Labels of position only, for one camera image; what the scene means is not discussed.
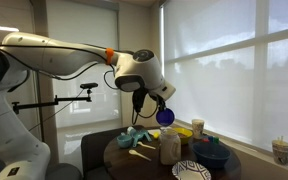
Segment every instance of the cup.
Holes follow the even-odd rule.
[[[117,144],[120,148],[128,148],[132,144],[132,136],[121,133],[121,135],[117,136]]]
[[[274,161],[282,165],[287,164],[288,143],[282,140],[273,140],[272,149],[273,149]]]
[[[204,120],[193,119],[192,129],[193,129],[193,137],[195,139],[203,139]]]
[[[136,133],[136,129],[134,129],[132,126],[127,128],[127,134],[130,136],[134,136],[134,134]]]

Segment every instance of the round table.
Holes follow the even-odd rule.
[[[189,143],[181,147],[181,160],[192,160],[196,162],[196,157],[191,150],[191,145],[196,140],[190,138]],[[128,179],[165,179],[176,180],[172,174],[173,165],[162,165],[159,161],[159,142],[152,138],[149,142],[146,139],[142,140],[146,145],[156,147],[150,149],[138,145],[135,148],[121,149],[116,138],[110,141],[104,151],[104,162],[108,173],[113,179],[128,180]],[[134,149],[144,156],[150,158],[148,161],[136,155],[129,154],[129,150]],[[241,163],[236,154],[231,151],[231,157],[225,164],[223,169],[208,169],[211,173],[212,180],[238,180],[241,179]]]

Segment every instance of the bottle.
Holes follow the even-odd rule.
[[[214,139],[213,139],[213,142],[214,142],[215,144],[219,144],[219,143],[220,143],[220,138],[217,137],[217,136],[215,136]]]
[[[181,160],[181,139],[173,129],[164,129],[160,135],[160,161],[174,165]]]

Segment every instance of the white container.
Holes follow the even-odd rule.
[[[204,130],[204,120],[201,119],[193,119],[192,120],[192,129],[193,129],[193,137],[195,139],[203,139],[203,130]]]
[[[174,165],[181,160],[181,139],[173,129],[164,129],[160,135],[160,161]]]

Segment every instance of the orange joint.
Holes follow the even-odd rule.
[[[107,56],[106,65],[110,65],[111,61],[112,61],[112,57],[114,55],[114,50],[112,48],[106,48],[105,53],[106,53],[106,56]]]

